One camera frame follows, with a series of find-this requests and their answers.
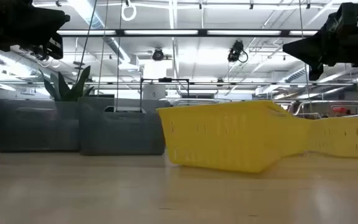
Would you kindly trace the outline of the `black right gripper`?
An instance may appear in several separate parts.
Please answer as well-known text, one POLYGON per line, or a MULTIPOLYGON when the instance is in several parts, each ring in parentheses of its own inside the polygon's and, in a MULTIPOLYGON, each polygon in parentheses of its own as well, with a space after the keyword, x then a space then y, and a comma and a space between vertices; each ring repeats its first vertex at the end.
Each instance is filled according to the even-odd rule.
POLYGON ((317 81, 324 72, 324 65, 351 63, 358 66, 358 28, 351 33, 339 35, 327 31, 283 45, 283 51, 304 63, 317 63, 309 66, 309 81, 317 81))

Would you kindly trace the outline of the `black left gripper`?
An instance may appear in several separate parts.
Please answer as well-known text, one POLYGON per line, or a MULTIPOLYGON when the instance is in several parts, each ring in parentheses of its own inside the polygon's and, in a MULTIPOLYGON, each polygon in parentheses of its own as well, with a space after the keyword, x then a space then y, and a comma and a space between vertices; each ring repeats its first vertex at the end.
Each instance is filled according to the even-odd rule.
POLYGON ((64 11, 35 7, 33 0, 0 0, 0 50, 13 45, 32 50, 43 45, 67 22, 64 11))

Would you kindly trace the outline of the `yellow slotted plastic basket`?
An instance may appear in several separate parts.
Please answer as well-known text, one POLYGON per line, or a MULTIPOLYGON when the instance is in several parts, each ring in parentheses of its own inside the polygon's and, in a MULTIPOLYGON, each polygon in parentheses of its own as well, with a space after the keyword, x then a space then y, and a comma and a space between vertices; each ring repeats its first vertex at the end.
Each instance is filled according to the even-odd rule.
POLYGON ((272 101, 177 106, 158 114, 172 163, 250 173, 302 153, 311 124, 272 101))
POLYGON ((306 136, 311 151, 358 158, 358 117, 314 120, 306 136))

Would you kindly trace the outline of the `green potted plant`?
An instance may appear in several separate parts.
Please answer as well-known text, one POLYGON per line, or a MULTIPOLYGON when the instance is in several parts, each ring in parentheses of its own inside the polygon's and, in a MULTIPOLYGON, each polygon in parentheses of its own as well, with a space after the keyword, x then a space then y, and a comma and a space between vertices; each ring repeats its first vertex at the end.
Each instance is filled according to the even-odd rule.
POLYGON ((39 70, 43 78, 46 91, 55 101, 75 102, 77 102, 81 97, 89 96, 90 93, 94 90, 93 86, 85 88, 85 83, 90 76, 90 71, 91 66, 87 66, 79 75, 78 81, 72 87, 69 87, 60 72, 58 72, 58 76, 54 76, 55 79, 50 82, 47 80, 47 77, 44 75, 44 73, 39 70))

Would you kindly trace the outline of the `smoky gray plastic bin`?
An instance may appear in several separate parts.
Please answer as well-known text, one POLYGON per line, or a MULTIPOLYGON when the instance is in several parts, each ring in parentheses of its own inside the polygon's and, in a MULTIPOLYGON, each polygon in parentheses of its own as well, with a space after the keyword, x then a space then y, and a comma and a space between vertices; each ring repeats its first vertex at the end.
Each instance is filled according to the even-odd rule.
POLYGON ((0 152, 73 152, 78 140, 75 102, 0 99, 0 152))
POLYGON ((165 139, 158 108, 162 100, 83 97, 78 101, 80 154, 162 155, 165 139))

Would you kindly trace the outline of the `black round ceiling fixture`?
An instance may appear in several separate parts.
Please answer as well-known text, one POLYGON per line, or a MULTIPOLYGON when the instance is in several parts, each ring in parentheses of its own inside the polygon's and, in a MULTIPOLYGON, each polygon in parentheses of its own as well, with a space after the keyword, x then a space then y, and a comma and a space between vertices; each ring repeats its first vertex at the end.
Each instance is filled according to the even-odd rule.
POLYGON ((154 61, 162 61, 165 58, 164 52, 162 48, 155 48, 152 54, 152 60, 154 61))

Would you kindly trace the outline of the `silver metal tube frame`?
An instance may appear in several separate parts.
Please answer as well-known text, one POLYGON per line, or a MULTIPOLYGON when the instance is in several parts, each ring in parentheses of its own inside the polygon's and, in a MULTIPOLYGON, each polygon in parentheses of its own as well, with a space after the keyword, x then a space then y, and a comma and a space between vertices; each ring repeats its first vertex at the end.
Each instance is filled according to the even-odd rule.
POLYGON ((305 119, 323 119, 332 117, 358 117, 358 100, 313 100, 296 101, 288 107, 295 117, 305 119), (349 114, 336 116, 333 107, 345 107, 349 114))

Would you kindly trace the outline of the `black overhead frame bar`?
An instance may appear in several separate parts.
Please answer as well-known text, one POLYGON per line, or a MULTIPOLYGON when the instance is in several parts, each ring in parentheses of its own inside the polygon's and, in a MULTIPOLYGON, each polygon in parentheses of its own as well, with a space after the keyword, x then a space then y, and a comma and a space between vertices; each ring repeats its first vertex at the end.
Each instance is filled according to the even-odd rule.
MULTIPOLYGON (((289 35, 291 29, 279 29, 280 35, 208 35, 208 30, 235 30, 235 29, 116 29, 115 35, 61 35, 62 37, 284 37, 284 38, 295 38, 295 37, 309 37, 300 35, 289 35), (197 30, 197 35, 125 35, 125 30, 197 30)), ((275 29, 237 29, 237 30, 275 30, 275 29)))

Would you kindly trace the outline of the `silver ventilation duct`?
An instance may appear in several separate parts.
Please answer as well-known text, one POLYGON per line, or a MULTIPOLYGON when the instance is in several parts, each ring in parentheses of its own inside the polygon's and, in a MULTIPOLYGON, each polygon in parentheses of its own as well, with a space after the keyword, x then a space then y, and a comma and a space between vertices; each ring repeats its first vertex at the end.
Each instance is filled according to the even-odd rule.
MULTIPOLYGON (((91 30, 105 29, 105 20, 99 16, 95 9, 96 0, 67 0, 68 4, 82 17, 90 26, 91 30)), ((130 57, 122 47, 119 46, 117 39, 113 37, 103 37, 104 43, 116 54, 119 61, 120 70, 139 70, 137 59, 130 57)))

